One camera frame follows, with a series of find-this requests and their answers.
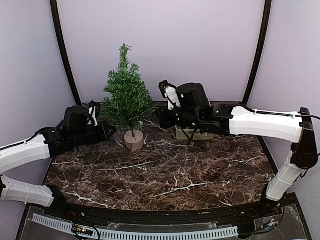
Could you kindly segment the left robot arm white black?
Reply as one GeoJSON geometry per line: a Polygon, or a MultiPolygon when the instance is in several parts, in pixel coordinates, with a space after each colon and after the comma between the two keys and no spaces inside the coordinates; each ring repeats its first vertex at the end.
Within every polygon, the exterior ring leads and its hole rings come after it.
{"type": "Polygon", "coordinates": [[[6,172],[17,167],[72,152],[81,146],[93,146],[109,140],[117,131],[106,120],[99,121],[99,107],[72,106],[65,110],[56,127],[44,127],[32,137],[0,149],[0,199],[50,207],[60,218],[67,218],[70,206],[58,187],[36,185],[10,178],[6,172]]]}

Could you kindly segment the small green christmas tree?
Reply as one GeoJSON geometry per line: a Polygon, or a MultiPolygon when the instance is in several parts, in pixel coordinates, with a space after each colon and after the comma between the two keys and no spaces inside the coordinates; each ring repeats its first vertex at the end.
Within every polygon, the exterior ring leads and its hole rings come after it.
{"type": "Polygon", "coordinates": [[[141,121],[152,114],[154,102],[139,65],[129,58],[131,49],[125,43],[119,47],[117,67],[107,74],[103,91],[109,96],[102,100],[101,114],[117,127],[141,131],[141,121]]]}

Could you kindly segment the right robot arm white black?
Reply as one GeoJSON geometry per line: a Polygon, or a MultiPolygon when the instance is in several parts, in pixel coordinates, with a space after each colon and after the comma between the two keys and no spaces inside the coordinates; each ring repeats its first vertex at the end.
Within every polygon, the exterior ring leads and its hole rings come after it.
{"type": "Polygon", "coordinates": [[[265,198],[255,205],[255,213],[266,217],[284,193],[313,168],[319,160],[313,115],[307,108],[299,111],[276,112],[251,109],[247,106],[211,105],[200,83],[186,83],[178,87],[164,80],[158,85],[167,106],[156,111],[160,127],[179,126],[182,131],[221,136],[252,135],[285,140],[291,143],[287,160],[270,181],[265,198]]]}

